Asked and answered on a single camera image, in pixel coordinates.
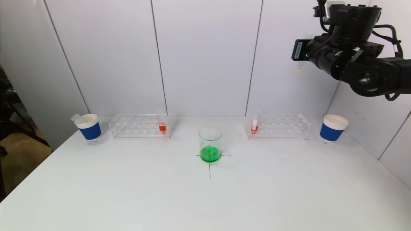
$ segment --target red liquid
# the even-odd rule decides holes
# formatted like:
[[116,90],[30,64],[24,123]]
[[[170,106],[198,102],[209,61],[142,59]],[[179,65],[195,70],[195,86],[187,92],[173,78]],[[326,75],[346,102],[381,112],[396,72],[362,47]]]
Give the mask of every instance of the red liquid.
[[253,130],[253,127],[251,127],[251,133],[252,134],[255,134],[257,132],[257,130],[258,130],[258,125],[256,126],[255,130]]
[[159,126],[158,126],[158,128],[160,129],[160,132],[161,133],[166,133],[166,131],[167,131],[167,128],[166,128],[166,124],[165,123],[161,123]]

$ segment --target glass beaker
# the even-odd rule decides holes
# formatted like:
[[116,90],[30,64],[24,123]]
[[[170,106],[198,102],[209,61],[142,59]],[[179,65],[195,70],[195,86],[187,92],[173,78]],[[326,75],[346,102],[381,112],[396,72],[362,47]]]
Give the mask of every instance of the glass beaker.
[[221,136],[220,129],[208,126],[199,131],[200,136],[200,157],[203,161],[212,163],[220,158]]

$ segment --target paper cup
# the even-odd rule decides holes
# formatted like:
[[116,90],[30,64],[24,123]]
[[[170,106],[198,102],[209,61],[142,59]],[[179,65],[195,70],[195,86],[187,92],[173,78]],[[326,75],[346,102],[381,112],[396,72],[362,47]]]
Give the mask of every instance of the paper cup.
[[348,120],[339,115],[325,115],[320,136],[325,142],[334,142],[340,137],[348,124]]
[[88,141],[98,139],[102,131],[100,129],[99,119],[96,114],[87,114],[81,116],[86,123],[80,123],[77,119],[74,123],[79,128],[84,138]]

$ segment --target green liquid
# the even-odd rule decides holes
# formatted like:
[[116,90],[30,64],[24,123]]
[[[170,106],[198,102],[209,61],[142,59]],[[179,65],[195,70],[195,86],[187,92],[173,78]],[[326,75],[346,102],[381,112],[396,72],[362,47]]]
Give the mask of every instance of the green liquid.
[[200,157],[203,159],[203,161],[208,163],[217,161],[218,158],[220,158],[220,150],[213,146],[204,147],[200,151]]

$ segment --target table surface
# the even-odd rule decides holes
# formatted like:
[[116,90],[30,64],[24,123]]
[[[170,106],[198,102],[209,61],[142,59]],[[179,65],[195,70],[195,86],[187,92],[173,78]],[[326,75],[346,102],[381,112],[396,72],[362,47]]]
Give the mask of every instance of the table surface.
[[[86,142],[76,132],[1,204],[1,231],[411,230],[411,190],[343,133],[251,139],[244,117],[177,117],[170,140]],[[223,131],[198,155],[198,129]]]

